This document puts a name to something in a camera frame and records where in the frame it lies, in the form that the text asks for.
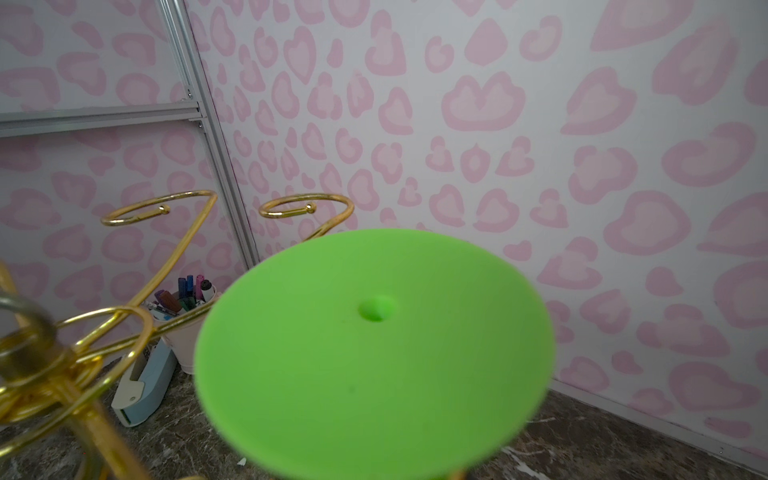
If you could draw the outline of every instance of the gold wire loop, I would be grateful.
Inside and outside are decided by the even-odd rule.
[[[355,211],[355,204],[348,197],[337,194],[297,194],[288,195],[287,197],[280,197],[274,200],[270,200],[259,207],[259,215],[264,218],[287,218],[295,217],[296,215],[314,214],[317,211],[317,206],[314,202],[309,200],[333,200],[335,202],[341,202],[346,205],[346,209],[330,220],[320,225],[317,230],[313,231],[303,241],[311,240],[313,238],[321,237],[328,233],[328,231],[334,228],[336,225],[342,223],[344,220],[352,215]],[[273,211],[273,208],[283,204],[291,204],[293,202],[308,202],[305,207],[294,208],[291,210],[278,210]]]
[[[123,358],[120,359],[118,364],[112,367],[112,369],[109,371],[109,373],[107,373],[107,375],[102,377],[91,388],[83,392],[82,395],[80,395],[80,397],[77,400],[75,400],[73,403],[64,407],[63,409],[60,409],[52,419],[48,420],[43,425],[40,425],[36,429],[31,430],[29,432],[25,432],[7,441],[6,443],[0,445],[0,457],[15,453],[18,450],[23,449],[25,446],[29,445],[30,443],[33,443],[35,440],[41,438],[43,435],[47,435],[51,430],[55,429],[60,424],[62,424],[63,421],[67,419],[67,417],[77,413],[83,406],[85,406],[89,402],[92,402],[93,400],[98,398],[102,393],[104,393],[112,385],[112,383],[114,383],[117,379],[120,378],[120,376],[125,372],[125,370],[127,370],[127,368],[131,366],[131,364],[141,354],[141,352],[144,350],[144,347],[147,346],[147,343],[149,342],[149,339],[152,335],[152,329],[154,326],[152,316],[149,314],[147,310],[143,310],[143,309],[137,308],[136,306],[129,306],[129,305],[111,306],[108,308],[95,310],[94,312],[89,312],[84,315],[80,315],[79,317],[81,318],[79,318],[78,320],[94,318],[96,316],[101,316],[106,313],[124,314],[126,316],[134,314],[142,320],[143,326],[141,328],[141,333],[139,333],[138,338],[136,339],[136,341],[133,344],[133,347],[131,348],[131,351],[129,351],[126,355],[124,355]]]

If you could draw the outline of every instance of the marker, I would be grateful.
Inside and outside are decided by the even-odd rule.
[[[187,296],[194,297],[194,277],[187,275]]]
[[[203,280],[200,284],[200,290],[203,292],[203,300],[210,302],[210,299],[216,295],[216,288],[210,283],[209,280]]]
[[[167,290],[163,290],[159,300],[160,305],[169,309],[171,312],[179,313],[179,310],[181,310],[181,303],[179,303],[179,301],[174,298],[173,294]]]
[[[194,284],[194,298],[195,300],[202,300],[203,299],[203,290],[200,289],[200,284],[205,280],[205,277],[202,275],[198,275],[196,278],[197,282]]]

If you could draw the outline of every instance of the gold metal ring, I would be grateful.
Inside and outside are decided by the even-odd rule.
[[[320,225],[317,230],[313,231],[307,238],[303,239],[303,241],[311,240],[313,238],[321,237],[328,233],[328,230],[334,228],[336,225],[342,223],[344,220],[349,218],[350,215],[352,215],[352,212],[355,211],[355,204],[347,197],[344,197],[343,195],[336,195],[336,194],[297,194],[297,195],[289,195],[287,197],[280,197],[276,198],[275,200],[271,200],[266,202],[264,205],[259,207],[259,215],[265,218],[287,218],[287,217],[295,217],[296,215],[304,215],[304,214],[314,214],[317,210],[317,206],[314,202],[311,200],[333,200],[335,202],[341,202],[342,204],[346,205],[346,209],[335,217],[331,218],[330,220],[326,221],[322,225]],[[273,211],[272,209],[274,207],[278,207],[279,205],[283,204],[291,204],[293,202],[308,202],[305,207],[302,208],[293,208],[291,210],[282,210],[282,211]]]

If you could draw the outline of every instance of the light blue tape dispenser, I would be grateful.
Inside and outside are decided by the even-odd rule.
[[[157,410],[176,364],[176,356],[161,340],[151,353],[146,349],[144,355],[128,367],[112,399],[112,409],[123,425],[135,427]]]

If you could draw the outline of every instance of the aluminum frame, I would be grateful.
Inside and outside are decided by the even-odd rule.
[[[198,103],[202,118],[200,126],[206,138],[212,171],[230,218],[233,235],[247,268],[259,263],[256,241],[250,230],[248,214],[224,140],[224,134],[214,109],[214,99],[208,88],[200,53],[194,42],[190,19],[183,0],[156,0],[165,20],[169,43],[181,69],[182,82],[192,101]]]
[[[0,114],[0,138],[160,121],[200,120],[197,101]]]
[[[240,194],[214,100],[208,88],[200,54],[194,43],[183,0],[156,0],[169,44],[174,52],[182,84],[189,99],[171,104],[128,107],[92,107],[67,110],[0,114],[0,138],[47,134],[100,127],[147,124],[162,121],[196,121],[204,134],[211,172],[227,210],[240,258],[247,269],[259,263],[256,241]]]

